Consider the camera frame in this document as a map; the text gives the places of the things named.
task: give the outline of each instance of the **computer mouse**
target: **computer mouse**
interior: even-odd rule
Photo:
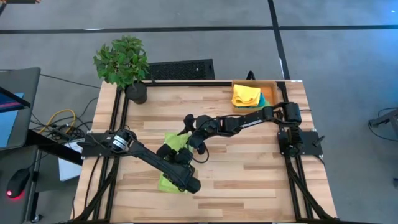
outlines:
[[[24,191],[27,181],[29,180],[29,169],[18,170],[10,179],[7,185],[7,196],[16,198]]]

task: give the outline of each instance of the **green leaves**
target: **green leaves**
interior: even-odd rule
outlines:
[[[140,39],[130,36],[113,40],[111,46],[102,45],[93,57],[98,77],[121,88],[144,79],[149,65],[142,47]]]
[[[124,53],[119,53],[119,60],[118,63],[121,64],[124,62],[124,59],[126,59],[126,55]]]
[[[133,62],[133,63],[137,63],[137,62],[138,62],[138,55],[134,54],[134,55],[132,56],[132,62]]]

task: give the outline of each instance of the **white paper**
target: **white paper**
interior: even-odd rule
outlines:
[[[68,148],[72,148],[74,151],[81,153],[82,148],[77,145],[77,143],[81,142],[81,141],[84,141],[84,139],[74,141],[71,143],[66,143],[66,144],[64,144],[64,146],[66,146]],[[60,180],[61,181],[66,181],[66,180],[72,179],[74,177],[79,176],[81,173],[81,166],[79,166],[77,164],[68,162],[68,161],[60,159],[60,158],[58,158],[58,163],[59,163],[59,168],[60,168]]]

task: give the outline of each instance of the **black floor line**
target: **black floor line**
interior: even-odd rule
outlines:
[[[274,28],[276,47],[278,49],[280,64],[282,67],[282,75],[285,80],[290,80],[289,69],[287,68],[286,55],[285,55],[284,45],[282,43],[282,37],[280,36],[274,1],[268,0],[268,5],[269,5],[269,11],[271,13],[272,26]]]
[[[398,29],[398,25],[353,25],[353,26],[280,26],[279,30],[380,30]]]
[[[1,7],[0,7],[0,16],[1,16],[2,12],[4,11],[4,9],[6,8],[6,6],[7,6],[7,4],[4,4],[4,3],[1,5]]]
[[[272,29],[273,27],[271,26],[144,27],[104,29],[0,30],[0,34],[106,34],[123,32],[257,31]]]

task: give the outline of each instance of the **wooden tabletop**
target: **wooden tabletop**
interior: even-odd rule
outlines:
[[[286,81],[289,100],[309,109],[302,82]],[[93,131],[109,127],[116,87],[103,83],[95,112]],[[231,87],[149,87],[143,105],[129,103],[126,124],[138,140],[156,151],[166,132],[183,129],[185,115],[221,116],[232,114]],[[301,128],[314,128],[311,113],[302,112]],[[284,158],[279,153],[278,127],[262,123],[242,130],[231,138],[206,140],[210,152],[205,164],[192,162],[201,181],[196,194],[170,194],[157,190],[160,172],[140,159],[123,157],[118,171],[111,222],[271,222],[295,221]],[[205,155],[194,154],[198,160]],[[336,216],[325,168],[313,156],[302,156],[308,189],[318,203]],[[88,179],[95,158],[87,158],[78,184],[75,209],[83,210]],[[90,186],[89,201],[100,178],[99,161]],[[298,190],[302,216],[302,195]],[[104,216],[104,195],[99,217]]]

